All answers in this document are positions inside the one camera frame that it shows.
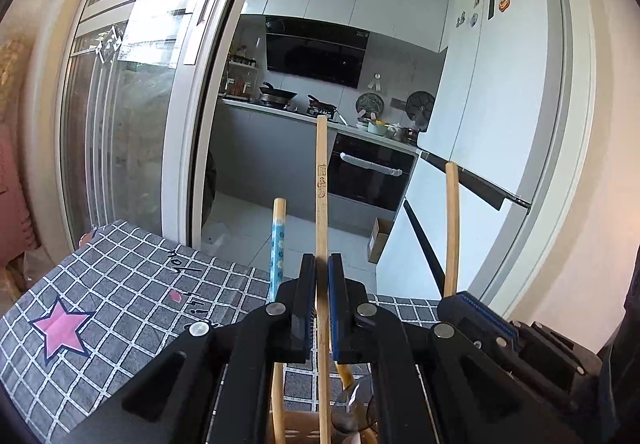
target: black oven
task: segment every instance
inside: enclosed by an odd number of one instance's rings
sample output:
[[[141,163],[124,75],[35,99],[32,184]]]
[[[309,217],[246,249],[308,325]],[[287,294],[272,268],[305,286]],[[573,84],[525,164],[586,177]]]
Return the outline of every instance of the black oven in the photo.
[[[267,69],[357,88],[369,31],[266,17]]]
[[[329,193],[395,211],[415,156],[337,134],[329,159]]]

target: tiled floor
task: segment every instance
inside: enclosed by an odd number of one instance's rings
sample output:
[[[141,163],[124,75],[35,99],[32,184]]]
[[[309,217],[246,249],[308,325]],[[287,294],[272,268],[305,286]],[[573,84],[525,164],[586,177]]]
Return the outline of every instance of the tiled floor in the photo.
[[[225,260],[269,270],[271,218],[268,208],[222,193],[202,228],[202,250]],[[329,228],[329,253],[341,253],[344,275],[364,283],[367,292],[376,293],[376,266],[367,261],[368,238]],[[303,253],[314,253],[316,225],[287,215],[285,223],[284,271],[295,278]]]

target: gray plaid cloth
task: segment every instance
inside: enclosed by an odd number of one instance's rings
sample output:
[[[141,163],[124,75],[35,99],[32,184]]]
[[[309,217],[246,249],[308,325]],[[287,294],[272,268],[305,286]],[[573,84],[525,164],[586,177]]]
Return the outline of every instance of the gray plaid cloth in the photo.
[[[0,382],[38,439],[60,442],[189,324],[240,321],[265,304],[268,289],[265,271],[114,222],[0,319]],[[436,320],[437,302],[369,299],[415,325]],[[77,331],[84,352],[63,348],[46,360],[44,336],[30,322],[47,317],[56,302],[68,313],[91,316]],[[342,387],[335,368],[331,372],[335,400]],[[353,372],[369,373],[365,364]],[[307,363],[285,366],[285,408],[318,409],[316,344]]]

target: star pattern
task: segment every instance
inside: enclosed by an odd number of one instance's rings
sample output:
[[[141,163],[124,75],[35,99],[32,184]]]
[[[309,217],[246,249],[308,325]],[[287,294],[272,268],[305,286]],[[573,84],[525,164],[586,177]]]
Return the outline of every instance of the star pattern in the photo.
[[[65,349],[82,356],[89,355],[80,339],[79,330],[94,314],[95,312],[69,312],[58,296],[47,315],[29,321],[44,336],[45,364],[49,364],[58,352]]]

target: beige wall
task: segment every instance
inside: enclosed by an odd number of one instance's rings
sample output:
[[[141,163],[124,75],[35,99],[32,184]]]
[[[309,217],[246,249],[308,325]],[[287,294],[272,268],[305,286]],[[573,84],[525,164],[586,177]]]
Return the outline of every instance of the beige wall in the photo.
[[[0,24],[0,33],[20,30],[33,41],[19,104],[20,178],[38,239],[54,261],[70,252],[56,174],[58,82],[83,1],[14,0]]]
[[[589,2],[588,151],[561,231],[511,318],[540,321],[599,350],[622,319],[640,244],[640,8],[634,0]]]

